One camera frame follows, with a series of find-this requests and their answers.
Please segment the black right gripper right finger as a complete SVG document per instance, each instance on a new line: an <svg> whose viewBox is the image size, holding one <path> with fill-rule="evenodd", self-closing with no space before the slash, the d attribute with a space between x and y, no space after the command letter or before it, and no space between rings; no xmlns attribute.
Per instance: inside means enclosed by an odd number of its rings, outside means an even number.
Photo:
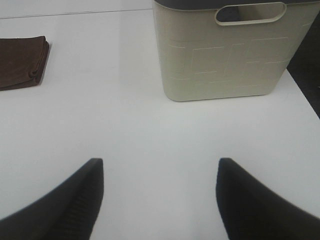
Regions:
<svg viewBox="0 0 320 240"><path fill-rule="evenodd" d="M231 158L221 158L216 202L230 240L318 240L320 219L285 200Z"/></svg>

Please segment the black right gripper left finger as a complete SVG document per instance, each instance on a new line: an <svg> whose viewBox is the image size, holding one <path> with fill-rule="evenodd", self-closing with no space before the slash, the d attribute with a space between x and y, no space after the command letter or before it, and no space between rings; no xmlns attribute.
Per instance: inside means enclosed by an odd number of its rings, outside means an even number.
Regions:
<svg viewBox="0 0 320 240"><path fill-rule="evenodd" d="M2 240L88 240L103 200L103 160L92 158L55 189L1 219Z"/></svg>

